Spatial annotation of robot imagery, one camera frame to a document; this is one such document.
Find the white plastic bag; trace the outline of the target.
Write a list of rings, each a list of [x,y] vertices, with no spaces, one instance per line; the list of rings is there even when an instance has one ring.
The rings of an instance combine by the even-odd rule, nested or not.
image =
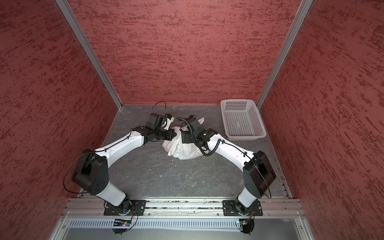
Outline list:
[[[174,137],[171,141],[164,141],[162,146],[164,150],[168,153],[168,156],[178,158],[180,160],[190,160],[204,154],[208,155],[211,151],[206,147],[198,147],[196,144],[183,144],[181,130],[187,130],[185,123],[182,122],[180,127],[172,127],[175,130],[177,136]]]

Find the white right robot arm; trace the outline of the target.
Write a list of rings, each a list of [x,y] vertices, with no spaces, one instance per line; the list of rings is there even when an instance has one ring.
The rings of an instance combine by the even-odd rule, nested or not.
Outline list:
[[[235,199],[237,212],[245,215],[253,203],[262,196],[272,197],[271,184],[276,173],[262,151],[256,153],[245,150],[222,137],[213,129],[205,129],[194,115],[189,118],[177,118],[186,130],[181,130],[182,143],[194,144],[205,157],[219,154],[243,173],[244,188]]]

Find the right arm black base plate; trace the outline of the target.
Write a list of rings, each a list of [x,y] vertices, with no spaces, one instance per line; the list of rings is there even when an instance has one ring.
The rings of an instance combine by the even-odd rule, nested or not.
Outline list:
[[[224,216],[263,216],[261,203],[258,199],[256,199],[249,207],[243,206],[238,200],[224,200],[222,203]]]

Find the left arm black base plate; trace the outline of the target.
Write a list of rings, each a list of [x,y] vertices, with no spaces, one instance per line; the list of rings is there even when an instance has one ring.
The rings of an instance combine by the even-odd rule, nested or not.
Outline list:
[[[130,200],[126,202],[127,208],[123,208],[122,206],[114,206],[108,202],[104,204],[104,216],[132,216],[132,214],[136,214],[138,216],[142,216],[144,214],[146,208],[146,200]]]

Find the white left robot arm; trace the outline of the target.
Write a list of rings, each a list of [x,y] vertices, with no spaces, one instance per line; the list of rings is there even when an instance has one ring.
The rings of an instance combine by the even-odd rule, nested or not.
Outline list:
[[[176,136],[173,129],[136,127],[127,136],[103,148],[84,150],[77,160],[72,181],[125,215],[131,209],[130,198],[110,181],[109,168],[124,155],[148,142],[171,141]]]

